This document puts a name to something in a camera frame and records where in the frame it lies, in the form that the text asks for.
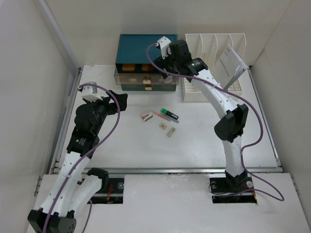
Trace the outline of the orange pen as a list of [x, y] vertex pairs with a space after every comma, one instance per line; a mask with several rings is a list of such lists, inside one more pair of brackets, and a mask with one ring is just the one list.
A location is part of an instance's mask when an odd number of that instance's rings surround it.
[[153, 111], [153, 114], [155, 114], [156, 116], [166, 120], [166, 121], [171, 121], [171, 119], [169, 119], [168, 117], [164, 116], [163, 114], [160, 114], [158, 112]]

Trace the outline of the white file rack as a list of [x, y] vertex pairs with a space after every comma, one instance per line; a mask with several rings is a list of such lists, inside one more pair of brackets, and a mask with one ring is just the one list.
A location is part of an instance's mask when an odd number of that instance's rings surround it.
[[192, 57], [201, 58], [211, 74], [215, 62], [228, 44], [241, 59], [246, 48], [246, 37], [243, 33], [189, 33], [185, 35], [185, 39]]

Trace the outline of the white spiral manual booklet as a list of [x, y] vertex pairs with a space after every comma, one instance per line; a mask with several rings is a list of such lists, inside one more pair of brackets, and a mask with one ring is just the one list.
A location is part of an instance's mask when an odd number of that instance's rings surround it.
[[246, 63], [228, 44], [215, 62], [212, 74], [222, 89], [241, 95], [242, 88], [238, 79], [247, 68]]

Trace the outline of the silver staple box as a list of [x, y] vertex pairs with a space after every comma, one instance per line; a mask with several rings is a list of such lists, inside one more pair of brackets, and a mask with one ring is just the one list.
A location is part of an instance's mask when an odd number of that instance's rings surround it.
[[175, 128], [171, 128], [168, 133], [167, 133], [167, 136], [168, 137], [171, 137], [174, 133], [175, 133], [176, 129]]

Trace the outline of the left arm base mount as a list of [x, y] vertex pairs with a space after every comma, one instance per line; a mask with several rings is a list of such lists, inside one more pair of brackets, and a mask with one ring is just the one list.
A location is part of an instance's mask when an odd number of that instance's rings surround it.
[[93, 167], [82, 178], [82, 183], [87, 175], [94, 175], [102, 181], [101, 189], [91, 197], [93, 204], [123, 204], [124, 178], [110, 178], [108, 171]]

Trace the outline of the aluminium table rail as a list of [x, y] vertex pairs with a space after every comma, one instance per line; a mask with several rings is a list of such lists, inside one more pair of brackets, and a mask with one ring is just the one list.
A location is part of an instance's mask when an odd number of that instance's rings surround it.
[[[224, 173], [224, 168], [103, 168], [111, 174], [200, 174]], [[251, 167], [247, 169], [252, 173], [283, 173], [281, 166], [277, 167]]]

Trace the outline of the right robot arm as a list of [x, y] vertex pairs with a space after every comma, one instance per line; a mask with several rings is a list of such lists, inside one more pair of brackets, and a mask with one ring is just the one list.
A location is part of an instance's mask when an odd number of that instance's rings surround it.
[[241, 162], [241, 141], [248, 107], [238, 104], [221, 88], [201, 58], [192, 58], [186, 41], [172, 42], [164, 36], [155, 46], [161, 51], [161, 56], [153, 60], [153, 66], [160, 71], [162, 77], [185, 77], [207, 98], [220, 118], [214, 131], [224, 147], [226, 168], [225, 178], [221, 179], [220, 184], [215, 180], [210, 181], [217, 188], [215, 192], [242, 191], [248, 179]]

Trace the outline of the pink mini stapler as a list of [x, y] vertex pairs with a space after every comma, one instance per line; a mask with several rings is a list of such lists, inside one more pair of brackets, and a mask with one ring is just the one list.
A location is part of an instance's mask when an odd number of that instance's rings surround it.
[[153, 112], [148, 112], [148, 113], [142, 114], [142, 115], [141, 115], [141, 119], [142, 119], [144, 122], [146, 122], [146, 121], [152, 119], [153, 116], [154, 116], [154, 115], [153, 115]]

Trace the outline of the small yellow eraser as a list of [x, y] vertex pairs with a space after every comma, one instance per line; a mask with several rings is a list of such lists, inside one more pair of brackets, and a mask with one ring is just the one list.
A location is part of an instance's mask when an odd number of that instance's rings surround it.
[[162, 130], [165, 130], [165, 129], [167, 128], [167, 125], [165, 125], [164, 123], [161, 123], [161, 124], [160, 124], [160, 128], [161, 128]]

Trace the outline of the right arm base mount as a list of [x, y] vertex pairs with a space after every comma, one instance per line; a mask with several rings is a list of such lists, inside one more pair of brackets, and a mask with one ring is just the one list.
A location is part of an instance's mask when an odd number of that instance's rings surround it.
[[233, 177], [227, 172], [209, 175], [209, 192], [214, 204], [255, 203], [257, 197], [251, 176], [247, 172]]

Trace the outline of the teal drawer organizer box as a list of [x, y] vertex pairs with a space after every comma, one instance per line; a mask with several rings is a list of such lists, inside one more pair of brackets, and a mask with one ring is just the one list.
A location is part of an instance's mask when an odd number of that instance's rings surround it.
[[163, 36], [172, 42], [176, 34], [121, 34], [115, 61], [114, 78], [123, 91], [176, 91], [179, 78], [173, 77], [172, 84], [160, 83], [162, 77], [146, 56], [149, 45]]

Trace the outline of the blue pen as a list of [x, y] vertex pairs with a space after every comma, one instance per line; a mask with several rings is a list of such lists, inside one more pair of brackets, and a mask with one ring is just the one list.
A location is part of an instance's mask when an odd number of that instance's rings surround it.
[[170, 119], [171, 121], [173, 121], [173, 122], [179, 124], [179, 120], [176, 120], [176, 119], [174, 119], [174, 118], [172, 118], [172, 117], [170, 117], [170, 116], [167, 116], [167, 115], [165, 115], [165, 114], [163, 114], [163, 113], [160, 113], [160, 115], [161, 115], [162, 117], [166, 117], [166, 118]]

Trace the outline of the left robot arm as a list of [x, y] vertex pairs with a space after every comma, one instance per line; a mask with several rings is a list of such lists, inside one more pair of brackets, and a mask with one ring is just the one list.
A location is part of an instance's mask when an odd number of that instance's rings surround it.
[[107, 90], [107, 97], [100, 97], [96, 87], [84, 87], [85, 102], [75, 112], [64, 162], [56, 182], [37, 210], [31, 210], [28, 222], [36, 233], [72, 233], [76, 229], [76, 216], [84, 206], [91, 204], [96, 192], [109, 186], [109, 173], [91, 168], [83, 181], [82, 172], [90, 162], [96, 148], [103, 143], [98, 135], [107, 116], [120, 115], [127, 108], [127, 94]]

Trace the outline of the green black highlighter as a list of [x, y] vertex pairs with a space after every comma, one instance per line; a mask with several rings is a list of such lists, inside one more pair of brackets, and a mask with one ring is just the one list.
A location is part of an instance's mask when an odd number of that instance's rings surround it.
[[170, 111], [168, 111], [168, 110], [166, 110], [164, 108], [161, 109], [161, 113], [166, 115], [166, 116], [169, 116], [169, 117], [171, 117], [171, 118], [173, 118], [175, 120], [178, 120], [178, 118], [179, 118], [179, 116], [177, 116], [176, 114], [174, 114], [174, 113], [172, 113], [172, 112], [170, 112]]

